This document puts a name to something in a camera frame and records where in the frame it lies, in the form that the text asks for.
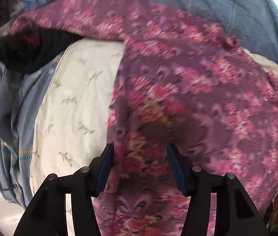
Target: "floral blanket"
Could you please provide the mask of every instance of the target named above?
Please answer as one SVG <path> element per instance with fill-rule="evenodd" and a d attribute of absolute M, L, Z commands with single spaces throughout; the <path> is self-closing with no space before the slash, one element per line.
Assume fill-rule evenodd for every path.
<path fill-rule="evenodd" d="M 210 173 L 235 173 L 265 211 L 278 187 L 278 80 L 234 36 L 148 0 L 58 0 L 12 31 L 37 26 L 125 45 L 107 126 L 115 165 L 94 201 L 102 235 L 180 235 L 189 199 L 170 172 L 170 142 Z"/>

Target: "black cloth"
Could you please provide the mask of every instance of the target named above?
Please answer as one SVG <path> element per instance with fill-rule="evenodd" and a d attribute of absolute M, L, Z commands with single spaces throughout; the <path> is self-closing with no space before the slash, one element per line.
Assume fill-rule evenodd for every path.
<path fill-rule="evenodd" d="M 36 28 L 0 39 L 0 61 L 13 72 L 32 74 L 83 37 L 62 30 Z"/>

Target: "cream colored cloth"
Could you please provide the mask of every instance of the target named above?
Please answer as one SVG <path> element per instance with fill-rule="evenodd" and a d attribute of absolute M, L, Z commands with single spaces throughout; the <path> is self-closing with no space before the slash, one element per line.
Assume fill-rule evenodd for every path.
<path fill-rule="evenodd" d="M 35 121 L 31 190 L 46 176 L 70 175 L 100 156 L 106 144 L 108 107 L 123 55 L 119 42 L 83 39 L 59 61 Z M 249 53 L 278 77 L 278 65 Z M 74 235 L 70 196 L 66 199 L 69 236 Z"/>

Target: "purple cloth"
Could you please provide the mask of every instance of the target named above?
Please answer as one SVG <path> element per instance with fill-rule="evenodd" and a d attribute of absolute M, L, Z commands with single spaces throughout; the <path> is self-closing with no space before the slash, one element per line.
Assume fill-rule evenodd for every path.
<path fill-rule="evenodd" d="M 278 80 L 234 36 L 148 0 L 58 0 L 12 30 L 37 26 L 125 44 L 107 129 L 115 166 L 94 200 L 102 235 L 180 235 L 189 199 L 169 142 L 210 173 L 235 173 L 264 213 L 278 187 Z"/>

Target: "metal screw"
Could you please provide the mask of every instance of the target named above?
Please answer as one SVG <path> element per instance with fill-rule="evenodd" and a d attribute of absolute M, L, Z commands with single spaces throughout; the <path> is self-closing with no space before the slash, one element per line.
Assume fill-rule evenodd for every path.
<path fill-rule="evenodd" d="M 47 178 L 48 180 L 54 180 L 56 178 L 56 174 L 50 174 Z"/>
<path fill-rule="evenodd" d="M 200 172 L 201 168 L 199 166 L 193 166 L 192 170 L 195 171 L 195 172 Z"/>
<path fill-rule="evenodd" d="M 85 166 L 85 167 L 82 167 L 82 168 L 80 169 L 80 171 L 81 171 L 82 173 L 86 173 L 86 172 L 89 172 L 89 171 L 90 171 L 90 168 L 89 168 L 88 166 Z"/>
<path fill-rule="evenodd" d="M 231 172 L 227 173 L 226 175 L 227 175 L 227 177 L 228 177 L 229 179 L 235 178 L 235 175 L 234 175 L 233 173 L 231 173 Z"/>

